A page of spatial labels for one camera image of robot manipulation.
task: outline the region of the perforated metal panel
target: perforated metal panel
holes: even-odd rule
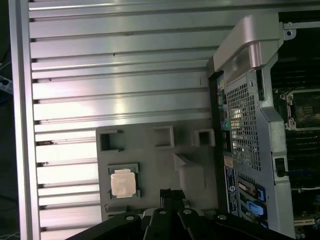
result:
[[[227,93],[233,159],[261,171],[256,105],[253,95],[243,84]]]
[[[249,177],[249,176],[245,175],[244,173],[238,172],[238,176],[239,176],[240,178],[246,180],[246,181],[249,182],[249,183],[252,183],[252,184],[255,184],[255,183],[256,183],[256,181],[255,181],[252,177]]]

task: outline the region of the blue slot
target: blue slot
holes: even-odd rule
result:
[[[264,209],[253,201],[247,201],[246,205],[249,212],[252,214],[262,216],[265,213]]]

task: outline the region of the dark background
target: dark background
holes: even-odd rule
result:
[[[0,63],[10,60],[8,0],[0,0]],[[0,75],[12,79],[11,64]],[[18,204],[14,202],[18,202],[14,126],[13,98],[0,90],[0,236],[19,230]]]

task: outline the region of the black plastic latch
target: black plastic latch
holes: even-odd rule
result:
[[[285,159],[276,158],[274,161],[275,161],[276,175],[280,178],[287,176],[288,173],[286,172]]]

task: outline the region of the gray plastic housing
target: gray plastic housing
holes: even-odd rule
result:
[[[159,207],[160,189],[183,189],[191,208],[216,208],[214,139],[210,129],[209,119],[98,127],[102,220],[107,220],[110,212],[114,216],[114,209],[122,212]],[[208,135],[199,140],[196,133],[202,130]],[[198,146],[193,145],[195,138]],[[123,169],[138,166],[134,170],[136,196],[110,196],[110,169],[122,169],[121,166]]]

